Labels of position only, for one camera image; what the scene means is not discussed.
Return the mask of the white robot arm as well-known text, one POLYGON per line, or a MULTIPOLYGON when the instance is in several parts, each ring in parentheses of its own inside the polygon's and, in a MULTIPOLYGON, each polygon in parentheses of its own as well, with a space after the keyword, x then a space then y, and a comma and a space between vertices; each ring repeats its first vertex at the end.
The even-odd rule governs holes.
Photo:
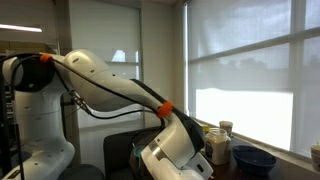
POLYGON ((62 132, 59 101, 64 92, 96 119, 104 120, 106 112, 133 104, 156 115, 160 132, 140 155, 154 180, 208 180, 212 175, 212 167, 200 153, 204 147, 201 126, 141 81, 114 75, 92 52, 21 53, 1 62, 22 145, 31 154, 3 180, 57 180, 67 168, 75 149, 62 132))

